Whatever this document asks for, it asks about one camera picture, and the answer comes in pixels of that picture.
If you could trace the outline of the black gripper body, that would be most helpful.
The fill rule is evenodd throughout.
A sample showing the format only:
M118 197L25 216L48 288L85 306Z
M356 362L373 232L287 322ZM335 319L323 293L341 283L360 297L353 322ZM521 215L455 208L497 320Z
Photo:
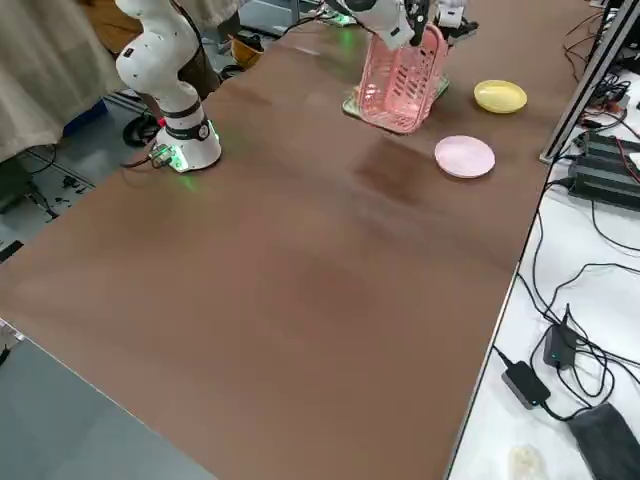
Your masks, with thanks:
M468 21L463 18L457 27L447 27L444 29L444 39L447 42L459 42L476 34L479 23Z
M404 0L404 7L410 25L423 25L428 20L430 0Z

